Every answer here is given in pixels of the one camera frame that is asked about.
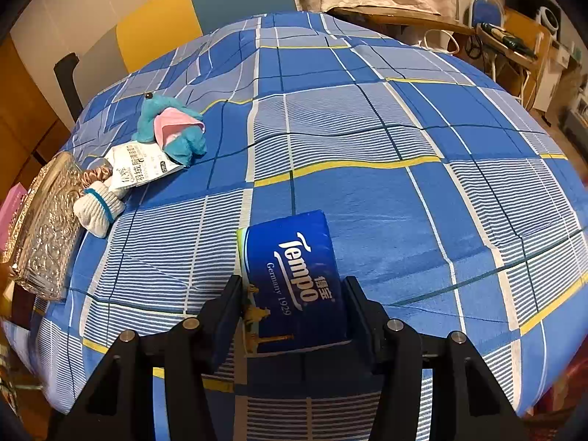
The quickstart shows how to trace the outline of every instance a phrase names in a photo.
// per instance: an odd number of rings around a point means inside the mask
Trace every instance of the tissue box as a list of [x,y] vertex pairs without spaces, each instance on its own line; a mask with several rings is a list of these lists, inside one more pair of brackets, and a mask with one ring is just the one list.
[[346,314],[321,210],[237,231],[249,356],[346,342]]

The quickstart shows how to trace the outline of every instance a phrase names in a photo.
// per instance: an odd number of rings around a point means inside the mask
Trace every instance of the white packet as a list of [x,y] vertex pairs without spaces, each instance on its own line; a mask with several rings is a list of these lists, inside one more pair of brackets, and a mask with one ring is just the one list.
[[169,159],[157,143],[129,141],[111,147],[104,157],[112,166],[111,190],[142,186],[184,167]]

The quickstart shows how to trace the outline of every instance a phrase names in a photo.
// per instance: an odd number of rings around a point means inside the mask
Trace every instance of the brown scrunchie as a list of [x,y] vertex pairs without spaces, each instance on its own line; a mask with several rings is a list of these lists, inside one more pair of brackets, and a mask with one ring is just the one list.
[[82,189],[80,190],[80,196],[84,195],[84,190],[89,188],[97,180],[104,182],[112,175],[112,169],[108,166],[100,166],[96,169],[87,169],[81,176]]

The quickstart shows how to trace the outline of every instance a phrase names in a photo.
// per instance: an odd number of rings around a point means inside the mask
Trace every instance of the blue plaid bedsheet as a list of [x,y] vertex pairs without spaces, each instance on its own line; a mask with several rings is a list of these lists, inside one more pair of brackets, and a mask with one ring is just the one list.
[[[63,303],[12,345],[67,412],[124,329],[164,331],[233,272],[237,228],[322,209],[342,276],[416,330],[471,338],[522,413],[587,332],[587,197],[562,151],[489,78],[325,14],[252,17],[98,94],[65,149],[83,168],[130,139],[143,94],[201,111],[208,153],[133,189],[84,236]],[[154,371],[158,440],[169,438]],[[352,346],[243,356],[205,378],[220,441],[362,440],[382,380]],[[423,375],[418,439],[428,439]]]

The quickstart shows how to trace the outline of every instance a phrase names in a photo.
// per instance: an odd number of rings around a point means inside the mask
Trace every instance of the silver bolt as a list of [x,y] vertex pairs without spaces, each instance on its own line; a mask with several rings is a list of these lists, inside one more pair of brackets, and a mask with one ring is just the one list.
[[466,342],[467,337],[466,337],[466,335],[464,333],[462,333],[460,331],[454,331],[451,334],[451,339],[453,341],[455,341],[455,343],[462,344],[462,343],[465,343]]
[[121,341],[127,342],[135,338],[135,333],[133,330],[125,330],[118,337],[121,339]]
[[198,320],[197,318],[186,318],[182,322],[182,326],[186,328],[186,330],[193,330],[200,326],[200,320]]
[[402,323],[397,318],[391,318],[390,320],[388,320],[388,323],[386,323],[386,326],[388,327],[388,329],[392,331],[401,331],[402,328],[404,328],[404,323]]

